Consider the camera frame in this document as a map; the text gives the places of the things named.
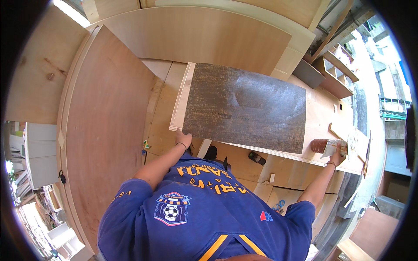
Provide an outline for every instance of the wooden floor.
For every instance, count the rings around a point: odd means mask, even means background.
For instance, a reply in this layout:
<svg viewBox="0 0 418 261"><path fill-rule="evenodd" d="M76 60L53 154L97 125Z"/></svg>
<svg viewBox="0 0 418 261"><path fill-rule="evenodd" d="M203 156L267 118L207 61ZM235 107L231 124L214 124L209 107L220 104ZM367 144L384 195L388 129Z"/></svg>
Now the wooden floor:
<svg viewBox="0 0 418 261"><path fill-rule="evenodd" d="M159 80L151 91L147 109L144 140L148 140L150 149L146 162L151 162L166 153L175 142L175 132L170 131L171 115L181 80L187 64L172 61L141 59ZM191 150L197 156L203 139L193 138ZM270 207L275 207L280 200L285 201L284 210L297 201L303 190L316 177L322 167L309 163L285 159L262 152L256 152L267 160L262 166L248 158L251 150L212 141L217 147L217 159L228 157L232 174L250 191L258 195ZM275 174L273 183L270 174ZM319 233L334 206L344 173L336 171L326 190L321 206L316 210L316 219L312 224L313 238Z"/></svg>

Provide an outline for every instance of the person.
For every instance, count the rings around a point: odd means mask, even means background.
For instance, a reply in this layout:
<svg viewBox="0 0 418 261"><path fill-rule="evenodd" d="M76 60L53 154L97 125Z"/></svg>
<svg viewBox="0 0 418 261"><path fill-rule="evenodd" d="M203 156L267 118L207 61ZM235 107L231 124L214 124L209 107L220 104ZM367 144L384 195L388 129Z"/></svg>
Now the person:
<svg viewBox="0 0 418 261"><path fill-rule="evenodd" d="M173 148L120 186L99 225L103 257L305 260L315 209L345 159L340 144L285 216L238 182L229 168L185 153L190 144L191 134L178 129Z"/></svg>

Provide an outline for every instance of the bracelet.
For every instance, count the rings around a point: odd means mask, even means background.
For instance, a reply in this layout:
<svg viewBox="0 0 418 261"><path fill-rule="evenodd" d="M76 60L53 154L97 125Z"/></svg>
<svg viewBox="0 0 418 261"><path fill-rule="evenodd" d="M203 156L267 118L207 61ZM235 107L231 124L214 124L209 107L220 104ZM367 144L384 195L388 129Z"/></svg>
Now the bracelet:
<svg viewBox="0 0 418 261"><path fill-rule="evenodd" d="M187 148L186 148L186 146L184 145L184 143L182 143L182 142L177 142L175 146L177 146L177 144L183 144L183 146L184 146L184 148L185 148L185 150L184 150L184 151L186 151L186 150L187 150Z"/></svg>
<svg viewBox="0 0 418 261"><path fill-rule="evenodd" d="M326 163L326 166L328 166L328 164L332 164L332 165L334 165L334 170L337 168L337 166L335 165L335 163L334 163L334 162L327 162L327 163Z"/></svg>

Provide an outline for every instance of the laminate sheet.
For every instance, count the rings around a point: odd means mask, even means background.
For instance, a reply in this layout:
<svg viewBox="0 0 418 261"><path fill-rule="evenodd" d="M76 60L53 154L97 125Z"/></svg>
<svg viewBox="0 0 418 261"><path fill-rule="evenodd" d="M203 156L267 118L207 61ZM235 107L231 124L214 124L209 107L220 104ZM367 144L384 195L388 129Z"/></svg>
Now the laminate sheet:
<svg viewBox="0 0 418 261"><path fill-rule="evenodd" d="M258 73L196 63L184 133L301 153L305 121L304 88Z"/></svg>

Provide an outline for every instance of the white cabinet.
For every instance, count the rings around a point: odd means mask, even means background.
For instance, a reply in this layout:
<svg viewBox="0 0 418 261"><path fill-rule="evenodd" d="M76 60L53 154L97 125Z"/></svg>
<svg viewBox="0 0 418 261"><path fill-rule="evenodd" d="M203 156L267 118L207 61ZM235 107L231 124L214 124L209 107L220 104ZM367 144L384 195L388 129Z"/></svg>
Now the white cabinet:
<svg viewBox="0 0 418 261"><path fill-rule="evenodd" d="M56 125L27 122L25 154L32 189L59 181L56 171Z"/></svg>

